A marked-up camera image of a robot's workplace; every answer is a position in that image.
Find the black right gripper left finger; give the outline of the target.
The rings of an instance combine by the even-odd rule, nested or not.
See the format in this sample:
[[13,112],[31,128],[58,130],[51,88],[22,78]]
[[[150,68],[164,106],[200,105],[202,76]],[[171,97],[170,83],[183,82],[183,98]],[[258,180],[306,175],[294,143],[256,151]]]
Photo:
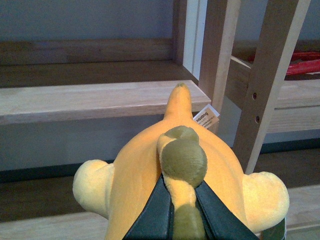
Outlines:
[[174,207],[161,175],[152,193],[128,232],[125,240],[171,240],[173,237]]

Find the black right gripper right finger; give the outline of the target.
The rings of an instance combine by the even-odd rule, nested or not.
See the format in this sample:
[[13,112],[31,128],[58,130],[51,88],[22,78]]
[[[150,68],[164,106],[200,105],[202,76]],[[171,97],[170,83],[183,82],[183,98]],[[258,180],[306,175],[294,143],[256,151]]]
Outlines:
[[197,207],[203,221],[207,240],[257,240],[249,230],[203,181],[195,189]]

